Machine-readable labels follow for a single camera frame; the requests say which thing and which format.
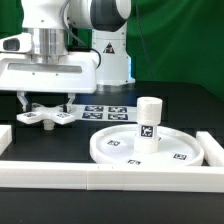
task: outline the green backdrop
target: green backdrop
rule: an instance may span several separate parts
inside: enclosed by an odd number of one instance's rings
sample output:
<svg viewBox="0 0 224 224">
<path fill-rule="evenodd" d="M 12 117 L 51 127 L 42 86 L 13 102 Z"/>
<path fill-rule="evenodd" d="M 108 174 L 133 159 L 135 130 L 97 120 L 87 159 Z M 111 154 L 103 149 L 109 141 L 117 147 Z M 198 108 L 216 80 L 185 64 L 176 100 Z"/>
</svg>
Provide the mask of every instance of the green backdrop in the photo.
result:
<svg viewBox="0 0 224 224">
<path fill-rule="evenodd" d="M 224 1 L 138 0 L 140 17 L 135 1 L 127 36 L 133 76 L 201 84 L 224 100 Z M 22 18 L 20 0 L 1 0 L 0 38 L 20 33 Z"/>
</svg>

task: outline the black table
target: black table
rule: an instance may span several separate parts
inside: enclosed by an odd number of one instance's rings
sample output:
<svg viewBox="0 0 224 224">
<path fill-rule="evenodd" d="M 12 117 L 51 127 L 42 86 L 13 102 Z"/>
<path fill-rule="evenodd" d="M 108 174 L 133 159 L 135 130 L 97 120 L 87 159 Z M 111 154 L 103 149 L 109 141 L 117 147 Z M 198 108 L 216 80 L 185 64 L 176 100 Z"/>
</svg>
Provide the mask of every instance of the black table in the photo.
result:
<svg viewBox="0 0 224 224">
<path fill-rule="evenodd" d="M 141 96 L 163 100 L 162 126 L 195 136 L 209 131 L 224 144 L 224 102 L 203 87 L 186 83 L 137 82 L 116 93 L 77 95 L 75 103 L 136 106 Z M 64 94 L 29 93 L 30 102 L 66 103 Z M 75 121 L 44 131 L 16 121 L 21 105 L 15 93 L 0 95 L 0 121 L 13 126 L 13 142 L 1 160 L 92 163 L 89 139 L 96 131 L 121 122 Z M 224 194 L 186 192 L 77 191 L 0 189 L 0 223 L 223 223 Z"/>
</svg>

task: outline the printed sticker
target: printed sticker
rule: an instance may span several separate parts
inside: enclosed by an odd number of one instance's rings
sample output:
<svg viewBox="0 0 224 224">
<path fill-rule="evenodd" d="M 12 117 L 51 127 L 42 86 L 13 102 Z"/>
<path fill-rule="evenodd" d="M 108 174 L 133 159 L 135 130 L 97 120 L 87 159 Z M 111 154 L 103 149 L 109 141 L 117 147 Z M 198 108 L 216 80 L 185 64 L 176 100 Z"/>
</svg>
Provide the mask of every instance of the printed sticker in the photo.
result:
<svg viewBox="0 0 224 224">
<path fill-rule="evenodd" d="M 179 159 L 179 160 L 186 160 L 187 159 L 187 155 L 183 155 L 183 154 L 178 154 L 176 153 L 174 156 L 173 156 L 174 159 Z"/>
<path fill-rule="evenodd" d="M 101 114 L 101 113 L 83 113 L 82 118 L 99 120 L 99 119 L 103 118 L 103 114 Z"/>
<path fill-rule="evenodd" d="M 85 111 L 93 111 L 93 112 L 103 112 L 102 106 L 86 106 Z"/>
<path fill-rule="evenodd" d="M 108 145 L 113 145 L 113 146 L 118 146 L 120 144 L 120 142 L 114 141 L 114 140 L 110 140 L 107 144 Z"/>
<path fill-rule="evenodd" d="M 140 165 L 140 164 L 141 164 L 141 162 L 140 162 L 140 161 L 133 160 L 133 159 L 128 160 L 128 162 L 127 162 L 127 163 L 129 163 L 129 164 L 131 164 L 131 165 Z"/>
<path fill-rule="evenodd" d="M 127 107 L 109 107 L 109 112 L 127 113 Z"/>
<path fill-rule="evenodd" d="M 57 114 L 57 116 L 60 118 L 66 118 L 66 117 L 69 117 L 70 115 L 66 113 L 62 113 L 62 114 Z"/>
<path fill-rule="evenodd" d="M 108 114 L 108 120 L 127 121 L 127 114 Z"/>
<path fill-rule="evenodd" d="M 37 116 L 36 114 L 34 113 L 27 113 L 27 114 L 24 114 L 25 117 L 35 117 Z"/>
<path fill-rule="evenodd" d="M 153 127 L 152 126 L 141 126 L 141 136 L 142 137 L 147 137 L 147 138 L 152 138 L 153 136 Z"/>
<path fill-rule="evenodd" d="M 113 46 L 111 43 L 109 43 L 107 45 L 107 47 L 104 49 L 103 53 L 107 53 L 107 54 L 115 54 Z"/>
</svg>

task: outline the round platform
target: round platform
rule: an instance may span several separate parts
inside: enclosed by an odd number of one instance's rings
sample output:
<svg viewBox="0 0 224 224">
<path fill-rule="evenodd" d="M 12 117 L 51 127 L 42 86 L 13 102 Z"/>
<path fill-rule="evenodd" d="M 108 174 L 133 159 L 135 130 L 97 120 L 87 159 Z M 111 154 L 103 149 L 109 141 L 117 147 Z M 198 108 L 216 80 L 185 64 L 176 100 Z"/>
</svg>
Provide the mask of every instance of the round platform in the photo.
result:
<svg viewBox="0 0 224 224">
<path fill-rule="evenodd" d="M 130 164 L 144 167 L 200 166 L 204 151 L 192 136 L 158 126 L 158 151 L 138 153 L 134 150 L 137 124 L 102 129 L 90 140 L 90 155 L 96 163 Z"/>
</svg>

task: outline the black cable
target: black cable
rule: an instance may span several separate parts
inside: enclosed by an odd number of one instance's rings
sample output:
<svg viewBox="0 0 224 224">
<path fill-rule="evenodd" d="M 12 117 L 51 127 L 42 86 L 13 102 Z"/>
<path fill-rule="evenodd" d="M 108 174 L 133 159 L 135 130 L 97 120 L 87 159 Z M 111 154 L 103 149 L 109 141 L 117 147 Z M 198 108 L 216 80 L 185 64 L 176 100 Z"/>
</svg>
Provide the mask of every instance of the black cable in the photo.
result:
<svg viewBox="0 0 224 224">
<path fill-rule="evenodd" d="M 61 24 L 62 24 L 62 27 L 64 28 L 64 30 L 74 39 L 76 40 L 78 43 L 80 43 L 82 46 L 84 47 L 88 47 L 89 50 L 92 50 L 94 52 L 96 52 L 99 56 L 99 63 L 98 63 L 98 66 L 96 68 L 99 68 L 99 66 L 101 65 L 101 55 L 100 55 L 100 52 L 97 51 L 96 49 L 94 48 L 91 48 L 89 47 L 87 44 L 85 44 L 80 38 L 78 38 L 74 33 L 72 33 L 72 31 L 69 29 L 69 27 L 67 27 L 67 25 L 65 24 L 65 20 L 64 20 L 64 16 L 65 16 L 65 9 L 68 5 L 68 3 L 70 2 L 70 0 L 67 0 L 61 10 L 60 10 L 60 20 L 61 20 Z"/>
<path fill-rule="evenodd" d="M 142 32 L 142 24 L 141 24 L 141 21 L 140 21 L 138 0 L 135 0 L 135 10 L 136 10 L 138 28 L 139 28 L 139 32 L 140 32 L 140 37 L 141 37 L 141 42 L 142 42 L 142 47 L 143 47 L 143 50 L 144 50 L 145 58 L 146 58 L 147 63 L 148 63 L 149 71 L 150 71 L 150 73 L 152 75 L 152 80 L 153 81 L 156 81 L 155 74 L 154 74 L 153 69 L 152 69 L 152 66 L 151 66 L 151 60 L 150 60 L 150 57 L 149 57 L 149 53 L 147 51 L 147 47 L 146 47 L 146 43 L 145 43 L 145 38 L 144 38 L 144 35 L 143 35 L 143 32 Z"/>
</svg>

